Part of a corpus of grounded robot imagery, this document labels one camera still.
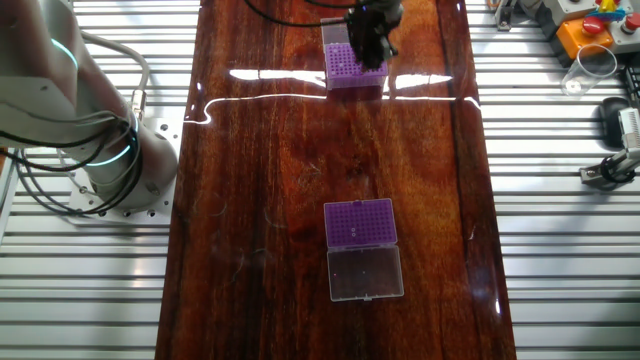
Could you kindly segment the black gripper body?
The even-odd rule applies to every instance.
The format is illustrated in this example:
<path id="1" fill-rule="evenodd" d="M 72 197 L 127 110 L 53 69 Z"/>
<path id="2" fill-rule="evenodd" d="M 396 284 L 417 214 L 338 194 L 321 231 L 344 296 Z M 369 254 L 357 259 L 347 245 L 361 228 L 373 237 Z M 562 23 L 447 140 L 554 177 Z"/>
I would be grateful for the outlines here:
<path id="1" fill-rule="evenodd" d="M 374 5 L 349 9 L 345 14 L 349 43 L 351 46 L 363 46 L 367 41 L 380 36 L 388 36 L 396 27 L 396 19 Z"/>

